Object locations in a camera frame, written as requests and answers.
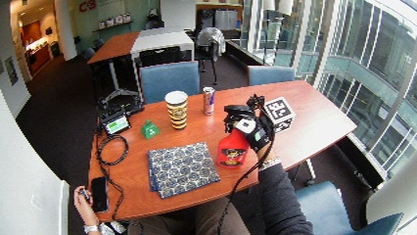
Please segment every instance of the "gold cup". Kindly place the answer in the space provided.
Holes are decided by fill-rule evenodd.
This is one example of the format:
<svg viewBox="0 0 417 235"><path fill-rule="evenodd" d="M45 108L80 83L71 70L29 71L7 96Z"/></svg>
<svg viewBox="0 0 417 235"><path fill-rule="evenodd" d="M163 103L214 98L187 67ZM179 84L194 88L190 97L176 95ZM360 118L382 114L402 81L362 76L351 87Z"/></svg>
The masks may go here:
<svg viewBox="0 0 417 235"><path fill-rule="evenodd" d="M188 95L184 91L172 91L166 95L168 114L172 127L178 130L187 126L187 103Z"/></svg>

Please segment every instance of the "chair backrest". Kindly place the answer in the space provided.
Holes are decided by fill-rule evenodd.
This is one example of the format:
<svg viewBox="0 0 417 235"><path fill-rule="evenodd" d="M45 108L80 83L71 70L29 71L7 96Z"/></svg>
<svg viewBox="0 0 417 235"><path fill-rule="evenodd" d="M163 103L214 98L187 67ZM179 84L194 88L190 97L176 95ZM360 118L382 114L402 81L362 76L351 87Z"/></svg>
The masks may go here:
<svg viewBox="0 0 417 235"><path fill-rule="evenodd" d="M250 85L262 85L283 81L294 81L295 68L278 66L248 66Z"/></svg>
<svg viewBox="0 0 417 235"><path fill-rule="evenodd" d="M94 41L95 49L100 49L100 47L104 45L104 40L102 38L96 39Z"/></svg>
<svg viewBox="0 0 417 235"><path fill-rule="evenodd" d="M182 50L179 46L167 47L155 50L147 50L140 53L142 67L150 67L182 61Z"/></svg>
<svg viewBox="0 0 417 235"><path fill-rule="evenodd" d="M175 90L190 96L199 94L199 63L180 62L142 68L142 87L147 104L163 101L166 94Z"/></svg>
<svg viewBox="0 0 417 235"><path fill-rule="evenodd" d="M331 182L314 184L296 191L302 212L314 224L315 234L392 235L403 218L403 213L392 214L368 224L360 231L351 227L346 206Z"/></svg>
<svg viewBox="0 0 417 235"><path fill-rule="evenodd" d="M311 185L298 190L296 195L315 234L354 233L346 206L331 182Z"/></svg>
<svg viewBox="0 0 417 235"><path fill-rule="evenodd" d="M82 53L84 59L87 59L87 60L91 59L94 54L95 54L95 51L94 51L94 49L91 47L87 50L84 50L83 53Z"/></svg>

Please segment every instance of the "purple can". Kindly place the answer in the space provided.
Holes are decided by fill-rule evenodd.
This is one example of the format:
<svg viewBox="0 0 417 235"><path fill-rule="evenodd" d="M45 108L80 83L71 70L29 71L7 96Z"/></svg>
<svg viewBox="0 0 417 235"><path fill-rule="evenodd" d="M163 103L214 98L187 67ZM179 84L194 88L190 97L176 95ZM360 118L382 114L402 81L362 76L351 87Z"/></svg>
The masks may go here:
<svg viewBox="0 0 417 235"><path fill-rule="evenodd" d="M214 114L214 92L215 89L212 87L204 88L204 113L207 116Z"/></svg>

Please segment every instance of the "patterned notebook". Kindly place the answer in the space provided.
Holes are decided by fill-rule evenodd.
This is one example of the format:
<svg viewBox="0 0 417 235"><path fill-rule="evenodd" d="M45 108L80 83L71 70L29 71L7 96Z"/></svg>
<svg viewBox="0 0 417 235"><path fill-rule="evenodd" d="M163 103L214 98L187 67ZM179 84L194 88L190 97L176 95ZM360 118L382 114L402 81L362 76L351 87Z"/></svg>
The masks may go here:
<svg viewBox="0 0 417 235"><path fill-rule="evenodd" d="M163 199L219 180L207 142L150 151L151 190Z"/></svg>

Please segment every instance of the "person's hand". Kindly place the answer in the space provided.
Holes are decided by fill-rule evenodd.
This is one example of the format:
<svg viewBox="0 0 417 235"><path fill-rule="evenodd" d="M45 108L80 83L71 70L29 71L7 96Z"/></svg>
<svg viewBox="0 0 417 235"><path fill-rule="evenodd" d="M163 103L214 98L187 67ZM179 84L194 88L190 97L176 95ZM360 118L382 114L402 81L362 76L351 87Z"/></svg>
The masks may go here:
<svg viewBox="0 0 417 235"><path fill-rule="evenodd" d="M91 208L92 205L92 196L90 190L87 190L90 194L90 201L83 194L80 194L80 190L86 189L86 186L80 186L75 190L75 206L78 208L79 214L83 218L86 225L99 225L99 219L95 216L94 210Z"/></svg>
<svg viewBox="0 0 417 235"><path fill-rule="evenodd" d="M243 132L251 148L259 153L275 134L274 126L270 124L267 117L243 118L235 128Z"/></svg>

